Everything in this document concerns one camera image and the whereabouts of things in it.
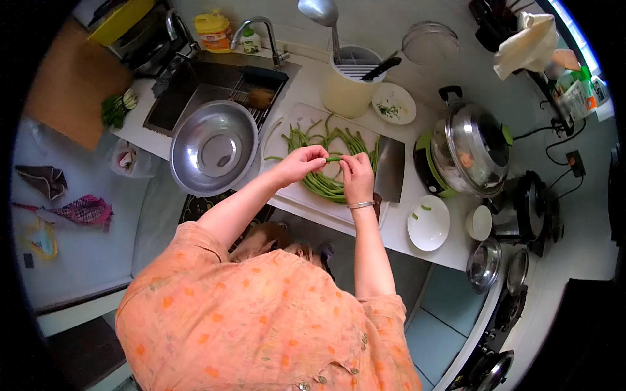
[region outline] white cutting board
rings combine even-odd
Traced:
[[[310,135],[326,135],[326,129],[324,127],[324,121],[328,117],[330,113],[317,109],[315,107],[309,106],[304,103],[296,103],[294,107],[289,112],[289,115],[285,119],[281,119],[275,124],[273,124],[272,128],[265,134],[263,141],[261,142],[260,150],[261,150],[261,168],[260,172],[265,172],[270,170],[274,165],[278,164],[277,160],[267,160],[265,161],[265,157],[267,156],[278,156],[284,158],[287,156],[287,140],[283,139],[281,135],[286,135],[289,137],[289,125],[291,124],[294,128],[297,127],[297,124],[300,124],[300,130],[303,133],[306,133],[309,127],[315,122],[320,122],[315,128],[311,129],[309,132]],[[377,133],[372,132],[369,129],[365,129],[360,125],[357,125],[353,122],[348,121],[347,119],[333,116],[328,121],[328,129],[332,131],[334,128],[339,128],[345,131],[345,128],[349,128],[350,132],[353,135],[356,135],[356,132],[361,133],[361,137],[363,137],[363,141],[365,142],[365,146],[368,151],[372,151],[376,146],[376,138],[378,136]],[[314,138],[311,140],[313,143],[319,143],[322,140],[319,138]],[[328,148],[329,152],[340,152],[349,155],[348,149],[344,142],[337,137]],[[341,169],[339,168],[339,163],[336,161],[330,162],[324,168],[324,174],[326,176],[330,176],[331,178],[336,176],[336,180],[343,182],[343,177],[341,175]],[[350,210],[345,206],[345,204],[339,204],[330,200],[327,200],[323,197],[320,197],[317,194],[314,194],[310,190],[308,190],[304,185],[300,182],[293,183],[286,188],[280,189],[277,193],[277,196],[286,198],[290,201],[298,203],[300,205],[311,208],[319,213],[323,213],[332,218],[336,218],[338,220],[344,221],[349,224],[354,224],[354,220],[352,219],[352,214]],[[388,201],[383,201],[381,203],[381,212],[379,216],[378,226],[382,225],[382,222],[387,214],[387,208],[389,206]]]

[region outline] orange floral shirt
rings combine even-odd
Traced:
[[[186,222],[128,287],[116,330],[144,391],[421,390],[400,296],[357,300],[282,250],[227,260]]]

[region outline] woman's arm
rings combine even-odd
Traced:
[[[209,209],[198,224],[230,248],[278,189],[303,179],[311,171],[321,170],[327,157],[328,152],[321,145],[298,148],[270,171]]]
[[[344,194],[348,204],[372,201],[374,173],[367,153],[342,156]],[[352,209],[356,227],[354,250],[354,293],[356,298],[396,294],[389,258],[378,231],[373,206]]]

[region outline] metal mixing bowl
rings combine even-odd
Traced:
[[[478,245],[476,251],[469,256],[467,268],[468,280],[476,293],[487,292],[500,274],[502,249],[494,238],[487,238]]]
[[[241,104],[206,103],[174,129],[172,176],[192,195],[221,194],[246,174],[258,143],[257,124]]]

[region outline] small plate with chopped scallion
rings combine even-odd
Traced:
[[[413,205],[406,222],[413,244],[424,251],[439,248],[450,231],[450,213],[446,204],[433,195],[423,196]]]
[[[372,107],[388,123],[406,125],[415,119],[415,101],[404,88],[393,83],[382,83],[372,97]]]

